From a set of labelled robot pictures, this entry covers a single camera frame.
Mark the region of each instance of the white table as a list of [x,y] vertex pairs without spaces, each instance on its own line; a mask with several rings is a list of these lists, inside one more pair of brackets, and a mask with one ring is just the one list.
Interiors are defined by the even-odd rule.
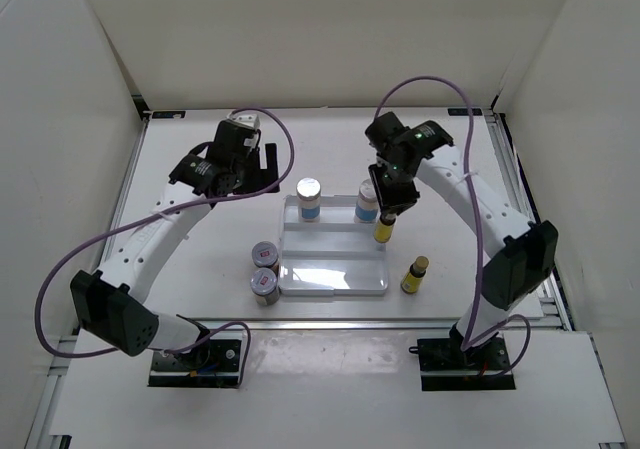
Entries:
[[[167,182],[169,172],[196,144],[211,140],[229,111],[187,111],[184,119],[152,119],[131,181],[121,223],[145,216]],[[249,289],[255,270],[250,251],[262,240],[276,241],[283,198],[295,194],[296,182],[317,178],[324,194],[357,194],[375,161],[364,130],[372,109],[278,110],[296,146],[296,161],[280,194],[219,204],[189,235],[156,280],[147,300],[150,309],[213,319],[455,319],[471,303],[475,271],[475,236],[457,214],[428,187],[418,183],[421,198],[403,214],[388,244],[390,287],[384,297],[308,299],[282,297],[271,307],[256,304]],[[398,109],[409,126],[426,119],[439,122],[456,143],[464,145],[468,120],[448,116],[444,108]],[[276,142],[279,165],[288,160],[279,128],[261,116],[263,141]],[[472,169],[507,199],[484,117],[475,118]],[[120,235],[114,247],[124,242]],[[408,296],[399,282],[416,256],[430,261],[420,292]],[[537,296],[523,301],[519,312],[541,317]]]
[[[254,331],[240,390],[146,387],[147,353],[74,361],[52,433],[70,434],[71,449],[598,449],[623,440],[586,334],[534,331],[514,391],[446,393],[420,391],[407,348],[425,335]],[[511,354],[522,336],[506,333]]]
[[[209,140],[227,111],[189,111],[185,119],[152,120],[131,182],[122,223],[142,217],[185,152]],[[428,188],[399,219],[389,243],[391,279],[382,298],[291,299],[258,306],[248,289],[249,251],[278,236],[282,199],[303,176],[325,193],[353,194],[374,152],[363,134],[370,109],[278,111],[296,141],[297,160],[282,193],[218,205],[176,251],[153,287],[148,306],[191,317],[256,320],[434,321],[459,317],[472,298],[474,236]],[[433,118],[462,145],[466,118],[443,109],[403,109],[408,125]],[[472,167],[505,195],[484,119],[476,118]],[[265,142],[284,138],[263,118]],[[336,161],[329,166],[328,151]],[[397,282],[418,254],[431,260],[421,291]],[[542,316],[530,296],[519,312]],[[536,329],[516,369],[517,389],[503,392],[420,391],[420,337],[441,329],[254,330],[240,390],[148,388],[151,354],[121,353],[71,363],[51,432],[84,448],[576,448],[622,441],[604,379],[585,334]],[[511,357],[522,330],[505,334]],[[77,351],[104,347],[81,332]]]

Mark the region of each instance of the white wall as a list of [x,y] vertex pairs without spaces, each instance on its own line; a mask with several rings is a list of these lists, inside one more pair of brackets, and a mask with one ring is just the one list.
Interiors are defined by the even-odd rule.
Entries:
[[[36,292],[66,251],[108,226],[140,121],[85,0],[0,0],[0,447],[23,447],[50,357],[33,329]],[[68,281],[46,332],[68,333]]]
[[567,0],[508,112],[580,329],[640,447],[640,0]]
[[[375,105],[451,78],[513,93],[564,0],[90,0],[154,109]],[[460,104],[417,84],[398,105]]]

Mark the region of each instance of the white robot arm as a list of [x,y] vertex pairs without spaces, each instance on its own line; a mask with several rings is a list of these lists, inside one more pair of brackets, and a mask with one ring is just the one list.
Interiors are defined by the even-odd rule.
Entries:
[[[414,178],[434,189],[475,232],[476,226],[466,177],[473,184],[480,209],[483,248],[491,260],[482,273],[482,293],[466,351],[481,348],[497,330],[478,338],[508,317],[513,308],[546,279],[554,267],[558,233],[545,221],[536,224],[510,207],[482,178],[463,173],[460,151],[436,122],[410,129],[394,113],[376,118],[365,134],[376,149],[378,163],[369,167],[381,216],[377,234],[390,237],[396,217],[416,204],[420,194]],[[473,304],[450,332],[452,347],[460,348],[472,319]]]
[[[471,195],[465,183],[465,177],[473,177],[482,221],[483,248],[492,258],[504,249],[505,240],[517,239],[529,232],[533,221],[503,201],[479,175],[466,175],[462,168],[461,152],[456,146],[445,145],[433,151],[432,158],[422,159],[416,177],[435,190],[475,233]],[[504,321],[518,302],[514,301],[506,310],[493,306],[482,297],[471,339]],[[472,306],[455,326],[460,334],[466,333],[471,310]],[[496,333],[484,336],[474,345],[482,345]]]
[[[138,227],[92,274],[76,274],[71,293],[85,330],[130,356],[145,349],[180,350],[208,333],[189,319],[153,313],[144,302],[169,257],[213,209],[209,199],[256,192],[278,179],[275,144],[265,146],[267,168],[260,168],[258,123],[257,116],[222,121],[214,140],[192,149],[171,172],[151,211],[157,217]],[[197,351],[183,357],[197,359]]]

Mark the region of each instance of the plastic tray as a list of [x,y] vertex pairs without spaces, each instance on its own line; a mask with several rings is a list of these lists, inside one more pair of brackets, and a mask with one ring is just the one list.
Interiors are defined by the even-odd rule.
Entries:
[[384,244],[374,224],[355,222],[356,196],[323,196],[320,217],[298,217],[298,201],[284,201],[280,290],[288,296],[383,295],[389,285]]

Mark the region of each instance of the bottle cap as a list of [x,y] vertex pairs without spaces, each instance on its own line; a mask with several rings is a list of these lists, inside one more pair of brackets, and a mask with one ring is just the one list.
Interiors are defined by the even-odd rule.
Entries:
[[371,179],[366,179],[360,184],[360,196],[367,202],[378,202]]
[[273,242],[259,242],[253,246],[251,258],[258,267],[271,267],[278,262],[278,248]]
[[267,296],[278,288],[278,278],[271,269],[258,269],[251,278],[251,290],[258,296]]
[[416,267],[416,270],[418,270],[419,272],[424,272],[427,270],[427,267],[429,267],[429,259],[427,259],[424,256],[418,256],[416,258],[416,262],[413,263]]
[[303,201],[313,201],[320,197],[320,183],[311,177],[305,177],[298,181],[296,192]]

